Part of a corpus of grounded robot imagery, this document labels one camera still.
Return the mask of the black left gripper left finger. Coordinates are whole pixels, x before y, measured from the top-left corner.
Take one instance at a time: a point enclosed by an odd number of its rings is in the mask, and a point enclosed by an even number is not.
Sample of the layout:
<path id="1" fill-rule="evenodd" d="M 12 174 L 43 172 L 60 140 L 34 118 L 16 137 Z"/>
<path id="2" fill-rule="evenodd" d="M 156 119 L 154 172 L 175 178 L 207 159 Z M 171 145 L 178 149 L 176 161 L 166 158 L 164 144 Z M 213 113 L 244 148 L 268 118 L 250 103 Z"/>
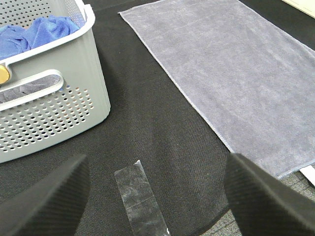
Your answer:
<path id="1" fill-rule="evenodd" d="M 2 236 L 73 236 L 90 193 L 87 156 L 65 161 L 47 177 L 0 206 Z"/>

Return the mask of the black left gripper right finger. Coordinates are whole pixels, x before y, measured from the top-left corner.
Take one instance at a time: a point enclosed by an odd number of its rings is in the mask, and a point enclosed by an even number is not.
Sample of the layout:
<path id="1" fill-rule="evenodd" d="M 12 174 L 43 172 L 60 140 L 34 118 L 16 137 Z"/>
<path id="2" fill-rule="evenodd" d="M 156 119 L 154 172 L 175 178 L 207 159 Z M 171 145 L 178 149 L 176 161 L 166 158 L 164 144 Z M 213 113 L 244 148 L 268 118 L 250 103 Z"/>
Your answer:
<path id="1" fill-rule="evenodd" d="M 229 207 L 244 236 L 313 236 L 315 203 L 239 153 L 230 153 L 224 177 Z"/>

